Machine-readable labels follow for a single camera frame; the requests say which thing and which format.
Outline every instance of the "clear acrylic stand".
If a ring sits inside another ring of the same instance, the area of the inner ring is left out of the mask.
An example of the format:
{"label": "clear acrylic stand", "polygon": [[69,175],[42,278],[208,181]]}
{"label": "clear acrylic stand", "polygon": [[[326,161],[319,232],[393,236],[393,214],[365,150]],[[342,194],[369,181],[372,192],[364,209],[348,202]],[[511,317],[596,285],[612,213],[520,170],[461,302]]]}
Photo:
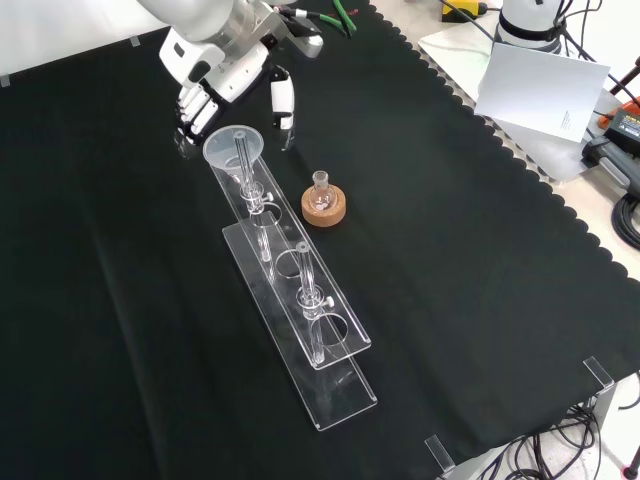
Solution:
{"label": "clear acrylic stand", "polygon": [[582,363],[584,363],[584,366],[589,369],[598,383],[602,385],[602,390],[600,392],[608,390],[613,386],[613,384],[615,383],[613,381],[613,378],[611,378],[607,371],[602,368],[602,365],[600,365],[600,362],[598,362],[595,357],[589,357]]}
{"label": "clear acrylic stand", "polygon": [[424,443],[429,448],[429,451],[431,452],[431,455],[433,455],[433,458],[435,458],[436,462],[438,462],[438,465],[440,465],[440,468],[442,468],[443,474],[449,473],[451,470],[456,468],[456,464],[449,456],[449,453],[442,446],[442,443],[438,439],[437,435],[430,436],[424,441]]}
{"label": "clear acrylic stand", "polygon": [[260,154],[262,137],[230,126],[204,155],[238,223],[223,229],[318,430],[377,403],[353,355],[371,340],[309,240]]}

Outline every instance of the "wire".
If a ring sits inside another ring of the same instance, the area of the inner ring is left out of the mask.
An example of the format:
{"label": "wire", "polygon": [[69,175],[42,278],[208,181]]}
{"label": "wire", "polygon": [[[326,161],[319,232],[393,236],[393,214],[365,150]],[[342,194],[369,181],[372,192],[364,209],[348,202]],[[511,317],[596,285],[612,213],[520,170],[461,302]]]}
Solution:
{"label": "wire", "polygon": [[587,8],[584,11],[584,17],[582,18],[582,30],[580,31],[580,48],[584,48],[584,30],[587,26],[587,15],[589,15],[589,6],[591,6],[591,0],[587,0]]}
{"label": "wire", "polygon": [[631,405],[627,405],[626,407],[618,407],[618,410],[631,410],[633,407],[637,407],[638,405],[640,405],[640,397],[638,397],[638,399]]}
{"label": "wire", "polygon": [[[598,432],[598,466],[596,468],[596,473],[593,480],[596,480],[598,476],[598,472],[600,471],[600,464],[602,461],[602,443],[600,441],[600,425],[593,413],[593,408],[587,406],[586,409],[580,406],[572,407],[565,418],[562,420],[563,422],[568,423],[560,423],[559,425],[555,425],[554,427],[547,430],[547,432],[557,431],[562,435],[562,437],[573,447],[577,448],[578,451],[571,458],[571,460],[564,465],[564,467],[559,470],[557,473],[552,473],[551,469],[547,465],[544,460],[544,455],[542,452],[542,441],[541,435],[536,434],[528,437],[519,437],[510,442],[500,454],[491,462],[489,466],[480,474],[478,477],[480,480],[485,480],[486,475],[491,472],[489,477],[486,480],[495,480],[498,475],[498,471],[500,470],[500,466],[504,461],[504,457],[507,451],[515,444],[518,444],[515,454],[514,454],[514,466],[515,470],[513,470],[509,475],[505,477],[505,480],[557,480],[562,475],[564,475],[581,457],[582,453],[593,447],[596,444],[596,435],[594,432],[593,425],[596,426],[596,430]],[[565,434],[565,430],[568,430],[573,427],[584,427],[584,432],[582,434],[582,439],[580,443],[576,443],[569,439],[569,437]],[[533,454],[534,454],[534,467],[532,468],[522,468],[520,466],[520,454],[523,447],[526,445],[527,441],[531,440],[533,446]]]}
{"label": "wire", "polygon": [[569,9],[571,8],[571,5],[573,5],[573,0],[569,0],[569,2],[567,3],[567,8],[565,8],[565,9],[562,11],[562,13],[560,13],[560,15],[558,15],[558,16],[556,17],[556,20],[558,20],[558,19],[560,19],[560,18],[564,17],[564,16],[567,14],[567,12],[569,11]]}
{"label": "wire", "polygon": [[[580,45],[578,45],[578,43],[573,39],[573,37],[571,36],[571,34],[567,31],[566,27],[562,30],[562,34],[565,36],[565,38],[567,40],[569,40],[569,42],[571,42],[571,44],[576,47],[578,49],[578,52],[580,52],[582,54],[582,56],[584,56],[584,58],[586,58],[587,60],[590,60],[592,62],[595,62],[595,59],[589,55],[587,52],[585,52],[584,48],[582,48]],[[615,83],[616,85],[618,85],[622,90],[624,90],[624,92],[629,95],[629,97],[631,97],[631,99],[633,100],[633,102],[640,108],[640,100],[638,100],[633,93],[631,93],[631,91],[624,86],[622,83],[620,83],[620,80],[618,80],[617,78],[615,78],[613,75],[609,74],[608,77],[613,80],[613,83]]]}
{"label": "wire", "polygon": [[560,0],[560,5],[558,5],[558,11],[556,12],[556,18],[555,18],[556,21],[560,18],[560,12],[562,11],[562,7],[564,7],[564,0]]}
{"label": "wire", "polygon": [[[597,12],[598,10],[600,10],[600,7],[602,7],[602,0],[600,0],[600,2],[598,3],[598,6],[596,8],[592,8],[591,10],[588,10],[588,11],[589,12]],[[585,13],[585,12],[587,12],[587,10],[578,10],[577,12],[570,13],[569,15],[567,15],[564,18],[573,17],[574,15],[580,15],[581,13]]]}
{"label": "wire", "polygon": [[355,23],[349,17],[347,12],[342,7],[342,3],[340,0],[333,0],[333,7],[340,18],[340,22],[342,23],[342,28],[344,28],[345,33],[347,34],[347,38],[351,38],[351,34],[355,33],[358,29],[356,28]]}
{"label": "wire", "polygon": [[600,115],[601,117],[605,117],[608,118],[609,120],[613,120],[613,115],[611,115],[610,113],[602,113],[602,112],[597,112],[597,111],[593,111],[593,113],[595,113],[596,115]]}
{"label": "wire", "polygon": [[616,234],[627,244],[640,250],[640,232],[633,226],[631,218],[633,212],[640,203],[636,197],[627,193],[618,200],[611,212],[611,223]]}
{"label": "wire", "polygon": [[323,13],[318,14],[318,19],[322,20],[323,22],[333,27],[336,27],[338,30],[340,30],[342,33],[346,35],[346,32],[344,31],[342,27],[342,22],[340,22],[340,20],[336,20],[335,18],[332,18],[329,15],[324,15]]}
{"label": "wire", "polygon": [[489,40],[491,40],[491,42],[494,42],[495,40],[493,39],[493,35],[491,35],[489,32],[487,32],[484,27],[482,25],[480,25],[478,22],[476,22],[473,18],[471,18],[469,15],[467,15],[466,13],[464,13],[462,10],[460,10],[457,7],[454,7],[453,5],[451,5],[449,2],[447,2],[447,0],[439,0],[440,3],[442,3],[443,5],[446,5],[447,7],[449,7],[451,10],[455,10],[459,15],[462,15],[464,18],[466,18],[469,22],[473,23],[476,28],[478,30],[480,30],[482,33],[484,33]]}

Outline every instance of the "white paper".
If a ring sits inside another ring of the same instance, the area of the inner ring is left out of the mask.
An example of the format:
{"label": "white paper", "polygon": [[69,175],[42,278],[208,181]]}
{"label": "white paper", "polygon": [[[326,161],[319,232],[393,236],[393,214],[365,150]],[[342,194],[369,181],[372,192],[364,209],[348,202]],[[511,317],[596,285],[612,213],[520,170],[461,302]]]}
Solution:
{"label": "white paper", "polygon": [[580,142],[609,67],[495,44],[475,113]]}

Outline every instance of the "black cloth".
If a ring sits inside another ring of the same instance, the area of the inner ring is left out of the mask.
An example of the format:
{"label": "black cloth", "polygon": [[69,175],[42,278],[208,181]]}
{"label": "black cloth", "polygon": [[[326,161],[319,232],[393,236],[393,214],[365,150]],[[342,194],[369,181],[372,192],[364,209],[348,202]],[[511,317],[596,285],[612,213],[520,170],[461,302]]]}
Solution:
{"label": "black cloth", "polygon": [[215,177],[173,144],[156,32],[0,91],[2,478],[434,478],[431,435],[461,463],[596,392],[584,359],[640,367],[637,283],[396,29],[345,7],[353,40],[325,32],[314,62],[274,52],[292,151],[266,83],[223,124],[263,133],[294,208],[318,169],[346,192],[343,222],[308,231],[372,338],[357,358],[379,404],[309,421]]}

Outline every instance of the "scalloped edge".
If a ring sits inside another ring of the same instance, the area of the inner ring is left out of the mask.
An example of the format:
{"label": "scalloped edge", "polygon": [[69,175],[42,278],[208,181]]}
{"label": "scalloped edge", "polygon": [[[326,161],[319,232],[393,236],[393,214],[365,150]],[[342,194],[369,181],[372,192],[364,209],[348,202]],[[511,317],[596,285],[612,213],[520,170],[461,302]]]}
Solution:
{"label": "scalloped edge", "polygon": [[554,203],[558,203],[563,211],[574,221],[575,226],[591,240],[591,243],[596,247],[596,255],[605,256],[613,266],[616,274],[620,275],[623,280],[629,281],[630,284],[639,289],[640,293],[640,280],[629,276],[627,267],[613,259],[611,251],[602,246],[602,240],[600,237],[590,231],[589,224],[582,218],[578,217],[578,213],[566,204],[564,197],[555,191],[554,185],[562,185],[562,183],[557,182],[546,175],[546,173],[536,165],[531,157],[529,157],[529,155],[511,137],[509,137],[509,135],[507,135],[493,119],[490,117],[475,115],[473,113],[475,101],[465,93],[455,80],[453,80],[428,53],[415,48],[415,46],[408,41],[407,36],[402,33],[402,30],[399,27],[396,27],[390,20],[387,20],[384,15],[378,11],[377,7],[371,4],[370,0],[365,1],[367,3],[367,8],[371,9],[373,14],[381,21],[385,29],[388,30],[396,40],[399,40],[407,50],[416,54],[416,60],[425,65],[429,72],[434,72],[437,78],[441,80],[440,83],[444,89],[459,102],[462,108],[469,110],[470,113],[478,119],[478,122],[482,123],[485,129],[489,131],[488,133],[490,133],[494,139],[497,139],[496,143],[499,145],[500,149],[508,152],[512,159],[517,160],[522,166],[524,166],[525,176],[529,176],[531,179],[536,178],[536,183],[541,185],[542,188],[547,191]]}

